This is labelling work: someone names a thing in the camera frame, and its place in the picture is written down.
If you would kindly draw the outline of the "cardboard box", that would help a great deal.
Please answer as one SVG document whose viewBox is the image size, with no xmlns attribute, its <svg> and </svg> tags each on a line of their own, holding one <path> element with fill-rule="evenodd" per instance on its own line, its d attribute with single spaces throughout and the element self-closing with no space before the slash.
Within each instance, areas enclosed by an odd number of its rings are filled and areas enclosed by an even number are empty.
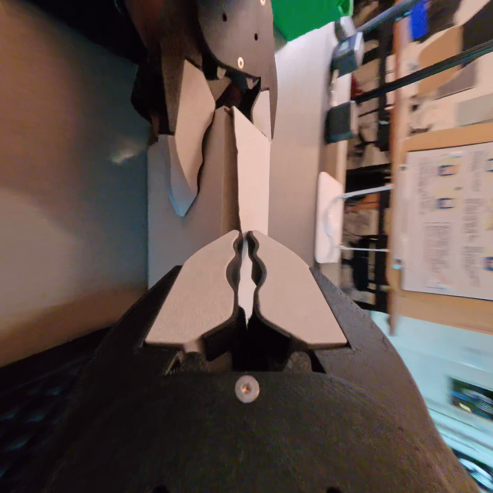
<svg viewBox="0 0 493 493">
<path fill-rule="evenodd" d="M 168 195 L 169 151 L 147 153 L 147 285 L 232 230 L 268 233 L 269 139 L 237 108 L 219 108 L 205 139 L 199 192 L 185 216 Z"/>
</svg>

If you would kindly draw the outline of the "dark keyboard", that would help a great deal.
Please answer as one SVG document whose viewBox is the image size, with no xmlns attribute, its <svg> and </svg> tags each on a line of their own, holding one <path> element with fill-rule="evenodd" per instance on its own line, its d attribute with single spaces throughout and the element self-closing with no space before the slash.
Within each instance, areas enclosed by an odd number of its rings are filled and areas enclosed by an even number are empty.
<svg viewBox="0 0 493 493">
<path fill-rule="evenodd" d="M 1 367 L 1 492 L 20 492 L 37 448 L 52 434 L 108 330 Z"/>
</svg>

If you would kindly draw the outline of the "black metal shelf rack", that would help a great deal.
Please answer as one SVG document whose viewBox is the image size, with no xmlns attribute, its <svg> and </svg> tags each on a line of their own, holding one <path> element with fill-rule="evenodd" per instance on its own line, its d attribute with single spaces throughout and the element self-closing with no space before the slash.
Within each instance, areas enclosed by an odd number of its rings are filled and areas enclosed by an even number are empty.
<svg viewBox="0 0 493 493">
<path fill-rule="evenodd" d="M 389 113 L 387 94 L 408 87 L 423 80 L 431 79 L 424 84 L 424 89 L 418 90 L 418 101 L 426 95 L 434 94 L 443 83 L 447 82 L 455 72 L 489 54 L 486 46 L 492 47 L 492 1 L 487 1 L 481 9 L 464 24 L 456 24 L 455 16 L 463 1 L 429 1 L 428 20 L 429 34 L 419 41 L 412 41 L 412 46 L 418 46 L 421 51 L 416 59 L 417 69 L 410 69 L 406 75 L 397 76 L 395 80 L 386 82 L 386 62 L 395 55 L 396 68 L 404 67 L 404 62 L 398 62 L 398 55 L 404 52 L 397 47 L 403 35 L 397 35 L 397 25 L 404 19 L 409 19 L 409 11 L 417 1 L 379 1 L 378 8 L 366 17 L 366 22 L 359 25 L 365 41 L 378 40 L 379 45 L 369 55 L 364 55 L 364 64 L 379 60 L 379 85 L 369 91 L 358 92 L 357 86 L 352 88 L 352 96 L 357 104 L 378 100 L 373 112 L 379 119 Z"/>
</svg>

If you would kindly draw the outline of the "grey boxy device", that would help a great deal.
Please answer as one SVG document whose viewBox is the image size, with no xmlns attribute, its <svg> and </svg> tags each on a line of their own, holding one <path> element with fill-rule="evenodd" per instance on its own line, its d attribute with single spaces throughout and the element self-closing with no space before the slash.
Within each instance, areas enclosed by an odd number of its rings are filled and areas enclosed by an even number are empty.
<svg viewBox="0 0 493 493">
<path fill-rule="evenodd" d="M 340 42 L 332 55 L 331 70 L 343 77 L 356 71 L 364 57 L 364 38 L 362 32 L 356 32 Z"/>
</svg>

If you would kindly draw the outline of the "green cloth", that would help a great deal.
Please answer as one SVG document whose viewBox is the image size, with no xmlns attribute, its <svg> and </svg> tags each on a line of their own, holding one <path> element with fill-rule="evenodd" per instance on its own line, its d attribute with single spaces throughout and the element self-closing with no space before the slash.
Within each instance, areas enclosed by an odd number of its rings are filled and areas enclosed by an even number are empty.
<svg viewBox="0 0 493 493">
<path fill-rule="evenodd" d="M 271 1 L 274 29 L 286 41 L 352 16 L 354 1 Z"/>
</svg>

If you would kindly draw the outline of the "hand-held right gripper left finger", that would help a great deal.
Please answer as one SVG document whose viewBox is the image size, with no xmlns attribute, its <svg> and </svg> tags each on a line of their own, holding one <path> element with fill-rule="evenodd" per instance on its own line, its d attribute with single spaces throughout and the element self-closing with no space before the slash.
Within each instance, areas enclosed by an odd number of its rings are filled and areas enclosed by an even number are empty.
<svg viewBox="0 0 493 493">
<path fill-rule="evenodd" d="M 239 305 L 243 237 L 237 230 L 198 250 L 182 266 L 145 337 L 150 346 L 200 353 L 213 361 L 246 329 Z"/>
</svg>

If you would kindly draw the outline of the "white desk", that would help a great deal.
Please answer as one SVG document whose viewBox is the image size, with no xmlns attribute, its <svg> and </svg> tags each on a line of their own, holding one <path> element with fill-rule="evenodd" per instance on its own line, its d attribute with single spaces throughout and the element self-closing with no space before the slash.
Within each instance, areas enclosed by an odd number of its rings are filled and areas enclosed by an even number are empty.
<svg viewBox="0 0 493 493">
<path fill-rule="evenodd" d="M 137 68 L 1 1 L 1 366 L 116 322 L 147 282 Z"/>
</svg>

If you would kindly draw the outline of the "printed paper poster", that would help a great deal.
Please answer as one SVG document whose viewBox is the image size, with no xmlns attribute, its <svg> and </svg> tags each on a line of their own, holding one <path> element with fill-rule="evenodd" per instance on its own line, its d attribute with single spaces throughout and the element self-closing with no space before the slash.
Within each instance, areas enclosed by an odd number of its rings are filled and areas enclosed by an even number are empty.
<svg viewBox="0 0 493 493">
<path fill-rule="evenodd" d="M 409 152 L 401 179 L 401 288 L 491 301 L 492 143 Z"/>
</svg>

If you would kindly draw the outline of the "colourful printed picture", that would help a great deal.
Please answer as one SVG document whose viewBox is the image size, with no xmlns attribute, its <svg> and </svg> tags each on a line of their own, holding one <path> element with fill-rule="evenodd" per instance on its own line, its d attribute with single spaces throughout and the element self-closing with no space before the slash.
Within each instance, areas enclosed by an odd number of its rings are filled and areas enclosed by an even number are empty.
<svg viewBox="0 0 493 493">
<path fill-rule="evenodd" d="M 492 390 L 453 378 L 449 384 L 453 406 L 492 421 Z"/>
</svg>

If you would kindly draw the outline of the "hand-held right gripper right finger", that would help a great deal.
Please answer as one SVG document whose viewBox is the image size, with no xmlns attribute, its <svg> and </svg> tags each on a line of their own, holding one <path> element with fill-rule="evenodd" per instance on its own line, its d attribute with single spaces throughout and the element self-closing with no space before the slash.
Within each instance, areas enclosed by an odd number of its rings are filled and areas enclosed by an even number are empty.
<svg viewBox="0 0 493 493">
<path fill-rule="evenodd" d="M 248 331 L 264 350 L 314 350 L 348 344 L 307 263 L 260 231 L 247 234 L 255 284 Z"/>
</svg>

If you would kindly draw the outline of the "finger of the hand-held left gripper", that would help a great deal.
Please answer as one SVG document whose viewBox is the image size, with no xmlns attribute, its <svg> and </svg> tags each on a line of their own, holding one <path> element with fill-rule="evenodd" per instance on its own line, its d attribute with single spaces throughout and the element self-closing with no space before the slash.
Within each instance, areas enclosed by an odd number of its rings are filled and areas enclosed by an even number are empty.
<svg viewBox="0 0 493 493">
<path fill-rule="evenodd" d="M 215 111 L 205 75 L 189 61 L 184 62 L 178 102 L 175 134 L 167 138 L 167 191 L 176 214 L 184 217 L 198 194 L 203 139 Z"/>
<path fill-rule="evenodd" d="M 275 58 L 271 58 L 267 72 L 255 84 L 256 96 L 251 107 L 251 121 L 272 141 L 278 102 L 278 79 Z"/>
</svg>

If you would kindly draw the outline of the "blue object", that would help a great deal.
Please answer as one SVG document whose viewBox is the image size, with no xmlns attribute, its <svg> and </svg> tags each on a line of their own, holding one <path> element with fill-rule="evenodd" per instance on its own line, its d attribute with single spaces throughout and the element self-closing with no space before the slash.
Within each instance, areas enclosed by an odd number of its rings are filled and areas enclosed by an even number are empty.
<svg viewBox="0 0 493 493">
<path fill-rule="evenodd" d="M 412 41 L 419 41 L 429 34 L 429 1 L 417 1 L 409 11 L 409 31 Z"/>
</svg>

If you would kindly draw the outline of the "brown cardboard board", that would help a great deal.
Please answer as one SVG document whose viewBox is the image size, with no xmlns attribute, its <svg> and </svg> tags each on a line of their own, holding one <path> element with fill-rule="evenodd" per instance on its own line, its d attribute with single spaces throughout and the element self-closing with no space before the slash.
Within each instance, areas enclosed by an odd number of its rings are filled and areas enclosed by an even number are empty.
<svg viewBox="0 0 493 493">
<path fill-rule="evenodd" d="M 404 212 L 403 190 L 409 152 L 442 150 L 449 147 L 479 145 L 492 142 L 492 123 L 474 124 L 434 132 L 426 132 L 402 141 L 401 149 L 392 164 L 390 252 L 386 274 L 390 283 L 389 314 L 391 334 L 403 317 L 434 324 L 457 327 L 492 335 L 492 301 L 477 298 L 453 297 L 441 294 L 405 291 L 401 288 L 404 275 L 402 238 L 404 227 L 400 213 Z"/>
</svg>

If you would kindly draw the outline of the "white mounting plate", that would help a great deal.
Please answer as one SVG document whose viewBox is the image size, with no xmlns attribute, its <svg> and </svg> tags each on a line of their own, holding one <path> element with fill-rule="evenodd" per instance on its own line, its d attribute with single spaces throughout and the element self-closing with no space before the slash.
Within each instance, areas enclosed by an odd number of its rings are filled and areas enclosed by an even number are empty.
<svg viewBox="0 0 493 493">
<path fill-rule="evenodd" d="M 326 172 L 317 180 L 315 261 L 333 264 L 340 260 L 343 233 L 343 186 Z"/>
</svg>

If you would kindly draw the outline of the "dark flat device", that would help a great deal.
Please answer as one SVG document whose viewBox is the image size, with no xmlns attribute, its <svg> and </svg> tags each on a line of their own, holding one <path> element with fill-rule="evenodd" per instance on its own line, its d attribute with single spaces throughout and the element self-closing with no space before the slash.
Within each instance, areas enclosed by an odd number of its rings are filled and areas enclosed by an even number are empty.
<svg viewBox="0 0 493 493">
<path fill-rule="evenodd" d="M 347 101 L 329 109 L 324 121 L 324 142 L 334 144 L 353 139 L 358 131 L 355 101 Z"/>
</svg>

